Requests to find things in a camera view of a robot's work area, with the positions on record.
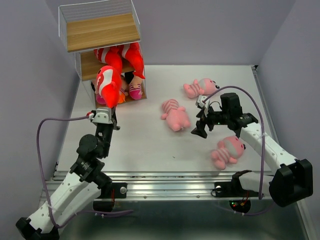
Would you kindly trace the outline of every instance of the shelf compartment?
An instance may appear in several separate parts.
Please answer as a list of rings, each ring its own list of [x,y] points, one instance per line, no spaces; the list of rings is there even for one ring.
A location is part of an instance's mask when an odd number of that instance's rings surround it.
[[[102,0],[59,7],[59,36],[69,53],[140,41],[131,0]]]
[[[146,94],[146,91],[145,91],[144,82],[141,84],[141,91],[142,91],[142,97],[141,97],[141,99],[139,99],[139,100],[146,99],[146,98],[147,98],[147,94]],[[96,101],[96,95],[94,95],[94,100],[95,100],[95,107],[96,107],[97,109],[98,109],[98,108],[105,108],[105,107],[106,107],[105,105],[101,105],[101,104],[97,103],[97,101]],[[124,103],[121,103],[121,104],[126,104],[126,103],[130,103],[130,102],[135,102],[135,101],[139,101],[139,100],[134,100],[132,97],[130,97],[130,95],[128,95],[128,96],[125,97],[125,102],[124,102]]]
[[[98,61],[93,50],[76,53],[76,55],[80,55],[80,62],[76,61],[76,65],[80,64],[80,67],[76,66],[76,69],[82,81],[95,79],[99,69],[106,65]],[[122,58],[122,73],[130,71],[134,71],[134,68],[126,59]]]

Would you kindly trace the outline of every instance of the gray wall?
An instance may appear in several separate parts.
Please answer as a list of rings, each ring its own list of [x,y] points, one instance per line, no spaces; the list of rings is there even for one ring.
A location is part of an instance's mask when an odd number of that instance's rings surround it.
[[[88,0],[46,0],[58,6]],[[257,64],[295,0],[133,0],[146,64]]]
[[[306,200],[320,236],[320,1],[297,0],[258,67],[282,146],[313,164]]]
[[[69,116],[79,80],[43,0],[1,2],[0,45],[0,239],[17,240],[15,223],[37,209],[42,189],[38,124]],[[54,170],[65,126],[43,126],[46,176]]]

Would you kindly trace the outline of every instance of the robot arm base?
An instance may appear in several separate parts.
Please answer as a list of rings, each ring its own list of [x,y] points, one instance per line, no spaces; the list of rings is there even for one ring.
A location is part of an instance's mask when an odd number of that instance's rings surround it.
[[[273,201],[286,207],[313,194],[313,170],[307,159],[279,168],[269,187]]]
[[[215,197],[236,198],[244,196],[247,191],[250,197],[257,197],[259,185],[260,174],[250,170],[240,171],[232,176],[231,181],[215,183]],[[310,197],[313,194],[311,163],[304,159],[290,165],[283,164],[273,177],[264,176],[262,193],[271,196],[280,207]]]
[[[21,233],[22,237],[26,240],[59,240],[58,229],[53,228],[51,232],[41,233],[41,229],[34,229],[30,224],[30,219],[21,217],[15,224]]]

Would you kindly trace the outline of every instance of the plush toy ear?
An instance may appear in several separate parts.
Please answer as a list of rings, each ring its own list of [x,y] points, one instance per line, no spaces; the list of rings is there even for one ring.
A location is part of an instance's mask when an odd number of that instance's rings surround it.
[[[218,144],[217,144],[218,148],[224,148],[225,147],[225,143],[223,140],[219,141]]]

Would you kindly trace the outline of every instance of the red and white stuffed toy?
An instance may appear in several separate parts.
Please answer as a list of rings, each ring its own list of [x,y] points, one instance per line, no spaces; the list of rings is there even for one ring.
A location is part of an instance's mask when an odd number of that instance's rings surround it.
[[[94,50],[95,57],[103,64],[114,67],[119,75],[122,73],[122,59],[128,62],[134,68],[133,79],[129,84],[129,95],[134,100],[139,100],[142,97],[141,84],[145,79],[144,76],[144,60],[140,53],[139,43],[133,42],[111,47],[103,47]]]
[[[113,108],[118,104],[122,80],[120,74],[113,66],[103,66],[98,71],[93,84],[96,97],[102,98],[108,108]]]

